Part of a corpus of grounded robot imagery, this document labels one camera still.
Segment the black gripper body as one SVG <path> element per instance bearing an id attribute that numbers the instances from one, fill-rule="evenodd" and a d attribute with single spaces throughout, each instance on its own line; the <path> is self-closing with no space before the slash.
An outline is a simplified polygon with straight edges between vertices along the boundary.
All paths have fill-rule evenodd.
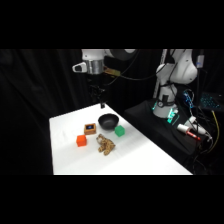
<path id="1" fill-rule="evenodd" d="M 88 84 L 92 96 L 100 97 L 106 92 L 106 87 L 102 83 L 101 75 L 89 75 Z"/>

